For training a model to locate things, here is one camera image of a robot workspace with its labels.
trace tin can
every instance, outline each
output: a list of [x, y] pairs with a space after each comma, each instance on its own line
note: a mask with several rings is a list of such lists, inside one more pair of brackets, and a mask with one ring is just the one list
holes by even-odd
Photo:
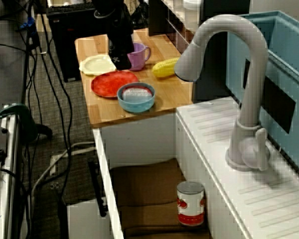
[[204, 222], [204, 186], [197, 182], [181, 182], [177, 186], [178, 220], [186, 226]]

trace can label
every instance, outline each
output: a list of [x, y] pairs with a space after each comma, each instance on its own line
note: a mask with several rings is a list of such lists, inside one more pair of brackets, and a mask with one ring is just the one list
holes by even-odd
[[177, 192], [178, 220], [186, 226], [198, 226], [204, 222], [204, 192], [194, 195]]

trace yellow corn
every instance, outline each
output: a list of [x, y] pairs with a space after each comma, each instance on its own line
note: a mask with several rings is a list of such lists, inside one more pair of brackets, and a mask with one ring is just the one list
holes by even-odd
[[167, 77], [174, 74], [174, 65], [178, 61], [179, 57], [158, 62], [153, 66], [153, 74], [156, 77]]

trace gray carpet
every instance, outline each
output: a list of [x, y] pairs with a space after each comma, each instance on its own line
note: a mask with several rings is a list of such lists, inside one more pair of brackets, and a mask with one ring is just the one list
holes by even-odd
[[[39, 33], [43, 52], [46, 51], [47, 44], [45, 41], [44, 33]], [[59, 68], [59, 62], [55, 51], [54, 42], [51, 43], [51, 52], [53, 59]], [[60, 83], [58, 81], [53, 65], [46, 54], [44, 56], [47, 62], [47, 68], [49, 70], [52, 83], [55, 91], [61, 103], [65, 128], [70, 120], [70, 111], [66, 96], [63, 93]], [[33, 61], [30, 63], [30, 71], [32, 70]], [[45, 72], [41, 57], [38, 56], [37, 68], [35, 74], [35, 86], [37, 89], [38, 97], [41, 106], [42, 122], [44, 125], [50, 127], [53, 130], [52, 140], [48, 140], [46, 136], [41, 135], [37, 144], [33, 172], [32, 172], [32, 185], [37, 181], [40, 175], [47, 169], [50, 164], [50, 157], [55, 154], [62, 153], [65, 150], [63, 141], [63, 133], [61, 127], [61, 118], [59, 109], [54, 98], [51, 86], [49, 84], [47, 74]], [[87, 108], [85, 104], [85, 98], [81, 81], [64, 83], [65, 89], [70, 96], [73, 108], [73, 121], [71, 126], [71, 143], [93, 141], [92, 131], [90, 129], [89, 119], [87, 115]], [[32, 111], [32, 117], [36, 123], [40, 123], [38, 103], [34, 92], [34, 86], [30, 89], [30, 108]], [[33, 156], [35, 142], [30, 144], [30, 155]], [[64, 201], [67, 204], [75, 204], [78, 202], [91, 200], [95, 198], [94, 189], [87, 165], [87, 159], [94, 157], [96, 161], [95, 152], [89, 152], [84, 155], [76, 155], [72, 157], [72, 166], [69, 174], [66, 190], [64, 194]], [[62, 172], [66, 168], [67, 158], [64, 158], [58, 163], [58, 172]], [[24, 182], [28, 185], [27, 167], [25, 167]], [[63, 185], [64, 177], [61, 177], [54, 182], [59, 184], [59, 191]], [[35, 210], [34, 210], [34, 224], [32, 238], [35, 239], [58, 239], [60, 237], [60, 225], [57, 215], [57, 197], [55, 191], [51, 189], [51, 183], [44, 185], [37, 190], [35, 196]]]

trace red plate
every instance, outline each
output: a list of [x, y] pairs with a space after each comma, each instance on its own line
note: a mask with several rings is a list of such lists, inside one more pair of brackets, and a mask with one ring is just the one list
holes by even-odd
[[98, 96], [114, 98], [120, 87], [138, 81], [136, 75], [129, 71], [113, 71], [95, 77], [91, 89]]

